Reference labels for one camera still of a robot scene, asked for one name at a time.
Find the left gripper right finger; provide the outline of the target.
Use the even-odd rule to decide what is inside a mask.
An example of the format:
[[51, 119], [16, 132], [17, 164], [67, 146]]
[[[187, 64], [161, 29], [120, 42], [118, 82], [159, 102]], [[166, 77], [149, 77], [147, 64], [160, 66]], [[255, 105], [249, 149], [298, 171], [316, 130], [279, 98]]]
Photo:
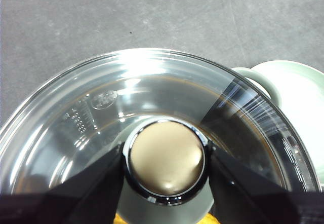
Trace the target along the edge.
[[217, 146], [209, 171], [220, 223], [323, 223], [323, 193], [287, 191]]

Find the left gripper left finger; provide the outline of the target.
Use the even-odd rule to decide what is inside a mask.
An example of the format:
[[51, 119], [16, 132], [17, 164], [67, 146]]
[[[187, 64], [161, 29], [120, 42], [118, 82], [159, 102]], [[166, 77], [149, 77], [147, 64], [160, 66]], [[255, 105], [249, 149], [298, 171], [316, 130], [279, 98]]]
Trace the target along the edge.
[[1, 223], [113, 223], [124, 182], [122, 148], [43, 193], [1, 195]]

